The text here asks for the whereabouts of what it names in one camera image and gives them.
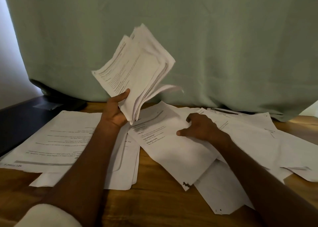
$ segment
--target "forearm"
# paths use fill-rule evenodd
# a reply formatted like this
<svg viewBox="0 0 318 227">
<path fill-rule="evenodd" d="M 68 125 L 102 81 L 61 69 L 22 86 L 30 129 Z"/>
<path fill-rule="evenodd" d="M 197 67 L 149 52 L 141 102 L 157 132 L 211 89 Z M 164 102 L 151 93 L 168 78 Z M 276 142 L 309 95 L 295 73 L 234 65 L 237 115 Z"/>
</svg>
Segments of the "forearm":
<svg viewBox="0 0 318 227">
<path fill-rule="evenodd" d="M 92 226 L 100 205 L 107 168 L 118 132 L 119 129 L 111 124 L 100 123 L 78 160 L 42 203 L 65 210 L 83 226 Z"/>
<path fill-rule="evenodd" d="M 230 138 L 214 146 L 269 226 L 318 226 L 318 211 L 268 173 Z"/>
</svg>

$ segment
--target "green curtain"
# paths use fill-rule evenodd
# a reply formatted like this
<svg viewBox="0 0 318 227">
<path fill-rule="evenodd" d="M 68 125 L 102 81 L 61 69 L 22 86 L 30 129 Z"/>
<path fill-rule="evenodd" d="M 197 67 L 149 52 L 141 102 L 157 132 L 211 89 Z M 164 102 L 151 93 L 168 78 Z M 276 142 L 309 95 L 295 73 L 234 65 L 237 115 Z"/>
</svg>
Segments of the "green curtain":
<svg viewBox="0 0 318 227">
<path fill-rule="evenodd" d="M 92 76 L 144 23 L 175 58 L 169 104 L 270 112 L 280 121 L 318 100 L 318 0 L 7 0 L 30 79 L 87 101 Z"/>
</svg>

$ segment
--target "left hand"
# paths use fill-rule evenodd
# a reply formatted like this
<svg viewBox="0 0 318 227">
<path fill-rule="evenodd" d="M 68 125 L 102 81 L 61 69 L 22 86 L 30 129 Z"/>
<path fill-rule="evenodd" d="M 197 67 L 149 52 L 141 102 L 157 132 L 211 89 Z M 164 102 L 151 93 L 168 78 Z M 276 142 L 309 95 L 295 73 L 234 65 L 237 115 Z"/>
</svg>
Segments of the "left hand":
<svg viewBox="0 0 318 227">
<path fill-rule="evenodd" d="M 130 89 L 108 99 L 106 107 L 101 115 L 101 124 L 111 124 L 118 130 L 127 123 L 127 119 L 118 107 L 118 102 L 124 100 L 129 95 Z"/>
</svg>

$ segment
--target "hand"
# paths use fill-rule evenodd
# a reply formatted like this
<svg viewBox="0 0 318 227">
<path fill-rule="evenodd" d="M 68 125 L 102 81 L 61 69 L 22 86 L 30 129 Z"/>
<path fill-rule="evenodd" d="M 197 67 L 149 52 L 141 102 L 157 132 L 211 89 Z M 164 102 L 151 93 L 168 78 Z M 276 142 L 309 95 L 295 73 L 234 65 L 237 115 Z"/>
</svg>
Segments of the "hand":
<svg viewBox="0 0 318 227">
<path fill-rule="evenodd" d="M 118 107 L 118 102 L 124 100 L 129 95 L 130 89 L 120 95 L 108 99 L 106 107 L 101 115 L 101 124 L 111 124 L 120 130 L 127 123 L 127 119 Z"/>
<path fill-rule="evenodd" d="M 208 141 L 213 146 L 224 145 L 231 139 L 227 133 L 218 129 L 217 125 L 206 115 L 191 113 L 186 121 L 191 121 L 191 126 L 177 131 L 178 136 L 194 137 Z"/>
</svg>

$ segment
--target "black object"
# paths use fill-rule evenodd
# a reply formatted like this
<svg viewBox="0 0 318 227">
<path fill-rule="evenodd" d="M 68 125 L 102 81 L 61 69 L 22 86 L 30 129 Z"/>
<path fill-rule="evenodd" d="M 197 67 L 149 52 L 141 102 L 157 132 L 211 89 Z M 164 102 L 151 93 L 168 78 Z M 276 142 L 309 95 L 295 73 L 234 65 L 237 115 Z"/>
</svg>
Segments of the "black object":
<svg viewBox="0 0 318 227">
<path fill-rule="evenodd" d="M 0 156 L 20 145 L 62 110 L 79 111 L 86 101 L 39 96 L 0 110 Z"/>
</svg>

